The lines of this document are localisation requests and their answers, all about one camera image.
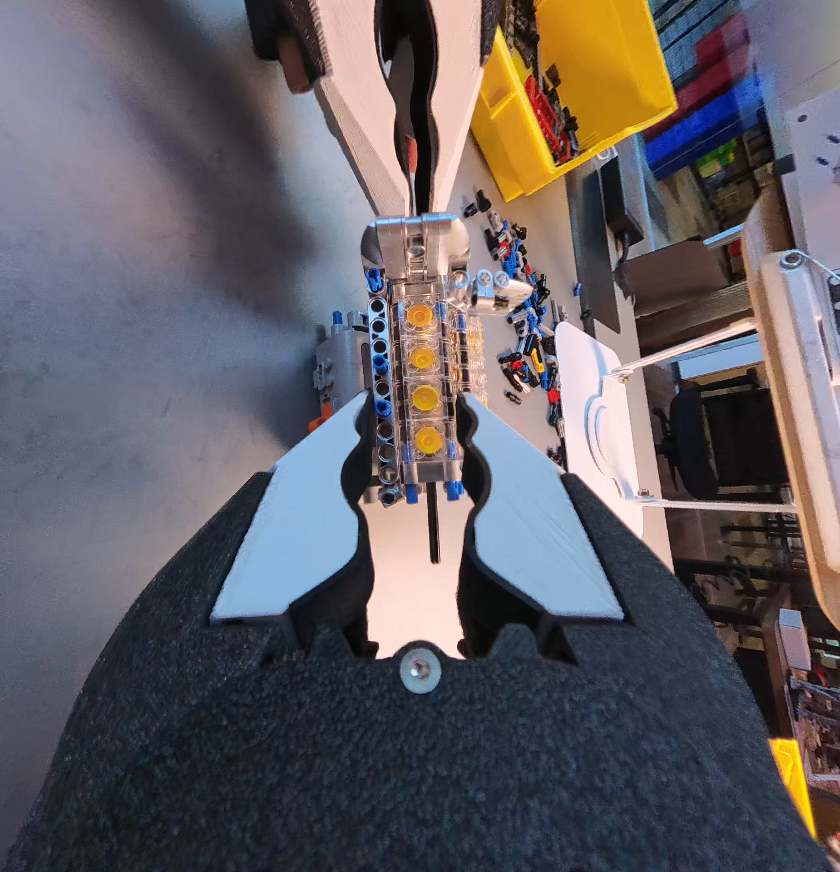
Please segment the yellow plastic bin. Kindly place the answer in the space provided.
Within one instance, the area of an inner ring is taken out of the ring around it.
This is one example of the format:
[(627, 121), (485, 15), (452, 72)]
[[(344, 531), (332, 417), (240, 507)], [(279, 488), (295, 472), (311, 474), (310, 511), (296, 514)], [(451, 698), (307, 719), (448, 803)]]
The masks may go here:
[(676, 106), (647, 2), (505, 2), (470, 130), (511, 202)]

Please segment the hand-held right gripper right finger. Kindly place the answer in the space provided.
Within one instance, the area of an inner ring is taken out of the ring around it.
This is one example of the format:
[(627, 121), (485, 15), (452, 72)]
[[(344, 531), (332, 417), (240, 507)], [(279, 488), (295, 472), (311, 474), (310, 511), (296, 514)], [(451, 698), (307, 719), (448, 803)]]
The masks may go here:
[(474, 396), (458, 397), (457, 425), (472, 502), (458, 580), (463, 622), (623, 621), (559, 467)]

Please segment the yellow plastic crate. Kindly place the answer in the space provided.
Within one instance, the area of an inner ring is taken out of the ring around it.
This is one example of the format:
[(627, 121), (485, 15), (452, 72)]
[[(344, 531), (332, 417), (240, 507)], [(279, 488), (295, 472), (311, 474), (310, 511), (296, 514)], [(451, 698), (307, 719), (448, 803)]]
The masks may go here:
[(785, 788), (805, 827), (814, 840), (818, 829), (810, 800), (808, 780), (800, 747), (794, 738), (769, 738), (769, 747)]

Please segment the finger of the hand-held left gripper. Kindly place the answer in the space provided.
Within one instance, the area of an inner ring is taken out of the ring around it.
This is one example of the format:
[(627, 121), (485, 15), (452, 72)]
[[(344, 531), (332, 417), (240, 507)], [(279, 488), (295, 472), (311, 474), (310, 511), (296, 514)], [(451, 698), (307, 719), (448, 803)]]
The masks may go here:
[(431, 1), (428, 73), (419, 104), (417, 209), (443, 212), (459, 169), (488, 55), (484, 2)]
[(418, 214), (422, 2), (317, 2), (326, 71), (318, 103), (374, 214)]

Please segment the black power adapter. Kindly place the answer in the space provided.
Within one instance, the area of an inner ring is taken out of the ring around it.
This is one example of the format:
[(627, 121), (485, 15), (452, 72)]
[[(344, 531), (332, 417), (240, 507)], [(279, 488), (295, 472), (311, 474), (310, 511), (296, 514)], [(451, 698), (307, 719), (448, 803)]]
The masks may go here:
[(618, 153), (582, 164), (567, 175), (567, 199), (577, 284), (574, 295), (585, 332), (603, 326), (621, 332), (617, 280), (644, 228), (627, 204)]

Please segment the black office chair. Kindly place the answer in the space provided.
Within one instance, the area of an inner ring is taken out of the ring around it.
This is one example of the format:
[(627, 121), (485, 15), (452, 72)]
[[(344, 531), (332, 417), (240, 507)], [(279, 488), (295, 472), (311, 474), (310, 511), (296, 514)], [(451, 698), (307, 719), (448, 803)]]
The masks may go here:
[(698, 500), (748, 501), (789, 484), (771, 390), (756, 371), (682, 385), (667, 411), (655, 407), (664, 458), (676, 488)]

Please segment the grey brick engine model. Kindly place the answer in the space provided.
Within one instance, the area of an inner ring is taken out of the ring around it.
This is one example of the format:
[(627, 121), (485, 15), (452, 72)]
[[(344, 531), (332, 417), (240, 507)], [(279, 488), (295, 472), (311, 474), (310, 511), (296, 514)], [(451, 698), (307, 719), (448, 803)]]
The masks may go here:
[(502, 270), (472, 276), (469, 257), (468, 230), (450, 213), (379, 218), (361, 239), (378, 499), (393, 507), (426, 495), (434, 564), (438, 491), (463, 493), (458, 398), (485, 397), (480, 317), (510, 315), (534, 292)]

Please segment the pile of colourful brick parts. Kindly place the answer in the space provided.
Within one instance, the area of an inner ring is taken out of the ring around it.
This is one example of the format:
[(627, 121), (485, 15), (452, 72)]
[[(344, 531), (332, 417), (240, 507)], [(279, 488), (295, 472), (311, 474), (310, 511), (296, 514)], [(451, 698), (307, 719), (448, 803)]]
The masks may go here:
[(555, 430), (557, 444), (547, 449), (548, 458), (568, 470), (562, 383), (554, 329), (564, 321), (561, 307), (550, 299), (547, 276), (530, 264), (524, 245), (525, 226), (511, 223), (494, 209), (485, 192), (477, 188), (471, 199), (462, 201), (464, 218), (484, 218), (484, 243), (499, 271), (511, 280), (528, 284), (532, 292), (523, 302), (511, 306), (505, 321), (513, 327), (513, 350), (497, 355), (499, 368), (511, 388), (506, 398), (518, 405), (530, 391), (541, 390), (546, 397), (546, 424)]

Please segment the white booklet stand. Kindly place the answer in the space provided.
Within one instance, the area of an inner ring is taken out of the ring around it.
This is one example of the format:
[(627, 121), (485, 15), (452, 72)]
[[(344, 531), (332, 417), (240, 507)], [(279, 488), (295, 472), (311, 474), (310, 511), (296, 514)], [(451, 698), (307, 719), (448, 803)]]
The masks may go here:
[(628, 384), (643, 369), (706, 350), (757, 332), (755, 317), (745, 317), (703, 336), (622, 364), (616, 352), (581, 328), (561, 321), (554, 332), (559, 394), (568, 469), (599, 496), (638, 537), (644, 534), (646, 509), (704, 509), (798, 516), (792, 502), (667, 500), (642, 490), (632, 433)]

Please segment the blue plastic storage crates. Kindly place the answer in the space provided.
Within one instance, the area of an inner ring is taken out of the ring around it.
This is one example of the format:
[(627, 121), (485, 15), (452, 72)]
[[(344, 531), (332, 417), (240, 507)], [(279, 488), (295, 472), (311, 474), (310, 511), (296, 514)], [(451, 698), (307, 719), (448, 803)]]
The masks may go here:
[(735, 2), (712, 2), (662, 29), (667, 70), (674, 75), (676, 111), (648, 128), (648, 167), (662, 181), (765, 120), (751, 25)]

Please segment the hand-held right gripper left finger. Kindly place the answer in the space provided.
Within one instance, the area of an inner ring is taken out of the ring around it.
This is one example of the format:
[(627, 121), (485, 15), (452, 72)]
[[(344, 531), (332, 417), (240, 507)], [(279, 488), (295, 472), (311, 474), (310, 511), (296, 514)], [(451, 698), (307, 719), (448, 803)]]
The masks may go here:
[(358, 393), (285, 453), (210, 613), (212, 624), (286, 616), (368, 544), (371, 395)]

